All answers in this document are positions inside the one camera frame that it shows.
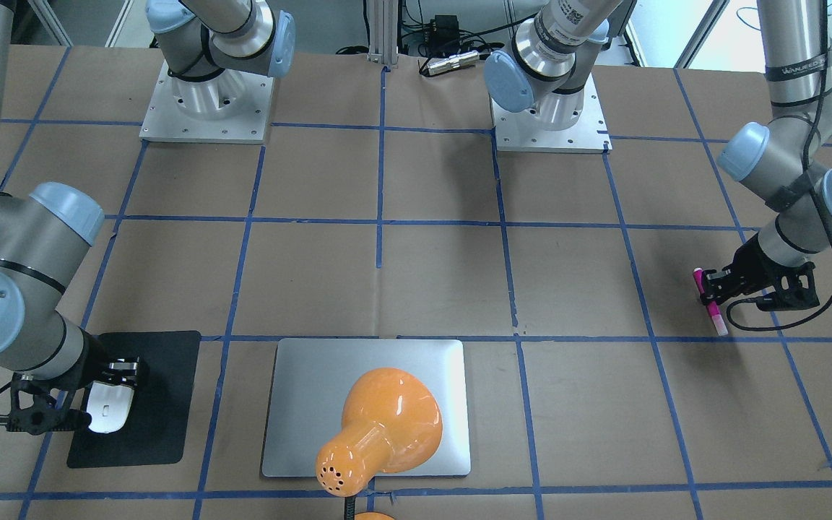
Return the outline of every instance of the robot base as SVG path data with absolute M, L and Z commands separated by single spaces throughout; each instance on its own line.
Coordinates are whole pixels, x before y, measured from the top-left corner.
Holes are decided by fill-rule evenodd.
M 151 142 L 263 144 L 272 108 L 274 79 L 238 70 L 232 73 L 242 80 L 248 98 L 227 118 L 196 118 L 179 108 L 168 65 L 162 63 L 139 137 Z
M 394 477 L 463 477 L 471 472 L 461 342 L 282 339 L 274 359 L 261 474 L 313 477 L 320 448 L 342 429 L 342 408 L 352 385 L 365 372 L 383 366 L 416 376 L 442 411 L 438 451 L 425 463 Z
M 541 120 L 529 110 L 518 114 L 496 105 L 493 121 L 496 127 L 496 149 L 501 152 L 560 152 L 561 154 L 602 154 L 612 149 L 605 127 L 605 116 L 592 76 L 585 87 L 585 106 L 576 124 L 562 131 L 542 129 Z
M 185 451 L 201 334 L 194 330 L 125 332 L 102 334 L 98 339 L 112 356 L 139 356 L 147 361 L 151 366 L 149 380 L 136 389 L 124 427 L 113 433 L 83 429 L 73 434 L 66 465 L 83 468 L 178 463 Z

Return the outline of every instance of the orange object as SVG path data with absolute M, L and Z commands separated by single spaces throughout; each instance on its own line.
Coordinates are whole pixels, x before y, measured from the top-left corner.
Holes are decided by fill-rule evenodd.
M 397 368 L 377 368 L 352 386 L 342 431 L 316 457 L 320 485 L 337 497 L 357 495 L 378 472 L 425 463 L 442 441 L 442 412 L 422 381 Z

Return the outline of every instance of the black mouse pad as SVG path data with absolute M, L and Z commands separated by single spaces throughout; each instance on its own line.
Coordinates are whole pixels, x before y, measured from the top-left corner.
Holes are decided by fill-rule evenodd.
M 136 389 L 128 420 L 113 433 L 75 432 L 66 465 L 124 467 L 175 464 L 185 451 L 194 371 L 201 334 L 185 332 L 116 332 L 98 337 L 110 358 L 141 356 L 149 379 Z M 86 389 L 85 402 L 89 391 Z

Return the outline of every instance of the silver connector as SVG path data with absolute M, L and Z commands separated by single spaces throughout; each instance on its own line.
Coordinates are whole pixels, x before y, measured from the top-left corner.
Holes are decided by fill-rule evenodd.
M 464 69 L 466 66 L 471 66 L 478 61 L 480 61 L 480 52 L 478 51 L 460 53 L 459 55 L 453 55 L 435 63 L 430 63 L 427 73 L 429 77 L 438 76 L 445 72 L 451 72 L 451 70 Z

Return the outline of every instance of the pink marker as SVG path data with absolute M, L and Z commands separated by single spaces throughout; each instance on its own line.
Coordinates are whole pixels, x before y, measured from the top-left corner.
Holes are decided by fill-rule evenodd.
M 702 286 L 703 273 L 704 271 L 702 270 L 702 267 L 696 267 L 693 271 L 693 279 L 695 279 L 695 285 L 699 287 L 699 294 L 704 293 L 704 288 Z M 721 316 L 721 311 L 717 308 L 717 303 L 708 303 L 706 305 L 706 309 L 708 309 L 708 316 L 711 317 L 711 321 L 714 323 L 714 330 L 717 331 L 717 335 L 727 336 L 727 324 L 724 323 L 724 317 Z

